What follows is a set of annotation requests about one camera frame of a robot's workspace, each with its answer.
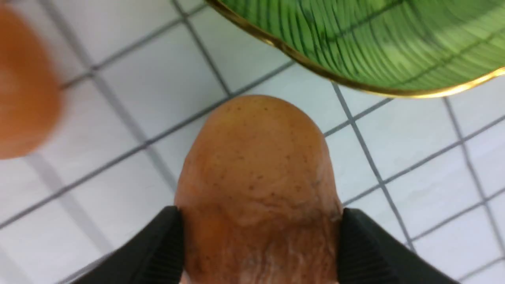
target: blurry orange object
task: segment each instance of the blurry orange object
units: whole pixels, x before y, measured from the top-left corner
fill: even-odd
[[[0,4],[0,159],[43,143],[62,107],[49,58],[30,27]]]

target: tan rounded object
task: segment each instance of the tan rounded object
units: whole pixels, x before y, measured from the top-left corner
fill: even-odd
[[[336,282],[342,205],[323,134],[280,99],[217,108],[179,179],[192,284]]]
[[[33,31],[0,4],[0,159],[43,143],[61,112],[58,81]]]

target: white tile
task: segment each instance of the white tile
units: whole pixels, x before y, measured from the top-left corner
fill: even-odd
[[[231,91],[246,86],[290,60],[212,9],[197,13],[191,22]]]
[[[407,241],[401,230],[400,223],[398,223],[398,219],[394,215],[386,196],[380,188],[352,202],[348,207],[360,209],[365,212],[399,242],[405,243]]]
[[[441,99],[394,100],[357,124],[384,179],[457,141]]]
[[[505,242],[505,194],[500,194],[489,202],[491,212],[494,216],[500,235]]]
[[[500,249],[482,207],[414,242],[427,262],[454,279],[500,257]]]
[[[331,82],[300,65],[284,70],[247,93],[267,94],[292,103],[310,116],[322,132],[347,120]]]
[[[95,63],[178,15],[168,0],[52,0]]]
[[[2,229],[0,247],[33,283],[56,283],[100,256],[56,202]]]
[[[330,150],[338,197],[342,202],[377,184],[352,127],[347,126],[328,136],[326,143]]]
[[[174,199],[144,152],[78,186],[72,196],[116,248]]]
[[[150,42],[103,74],[149,137],[226,96],[185,26]]]
[[[385,99],[384,97],[380,97],[375,94],[358,91],[342,85],[339,85],[338,87],[342,92],[345,102],[347,103],[352,115],[357,115],[358,113]]]
[[[40,37],[62,82],[74,79],[85,72],[81,62],[38,1],[13,1],[10,5],[20,13]]]
[[[461,148],[386,185],[412,237],[480,202]]]
[[[470,159],[486,195],[505,188],[505,121],[467,142]]]
[[[0,284],[32,284],[25,271],[15,263],[0,245]]]
[[[39,151],[68,184],[137,142],[90,81],[67,90],[66,100],[56,133]]]
[[[449,98],[463,135],[469,135],[504,115],[504,89],[505,78],[498,77]]]
[[[0,223],[50,193],[23,159],[0,160]]]
[[[189,150],[191,150],[191,146],[207,120],[207,117],[208,116],[205,115],[191,122],[155,144],[155,148],[160,154],[163,162],[177,179],[181,174],[186,155],[189,153]]]
[[[463,284],[503,284],[505,280],[505,261],[500,261],[483,272],[474,275]]]
[[[185,12],[191,12],[192,9],[203,3],[203,0],[179,0],[179,4]]]

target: black tongs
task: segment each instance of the black tongs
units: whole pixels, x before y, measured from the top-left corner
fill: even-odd
[[[344,209],[339,242],[340,284],[457,284],[358,209]],[[74,283],[178,284],[183,266],[182,217],[175,206],[169,206]]]

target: green plate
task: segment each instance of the green plate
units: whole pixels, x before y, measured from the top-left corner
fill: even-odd
[[[394,97],[505,74],[505,0],[207,0],[315,73]]]

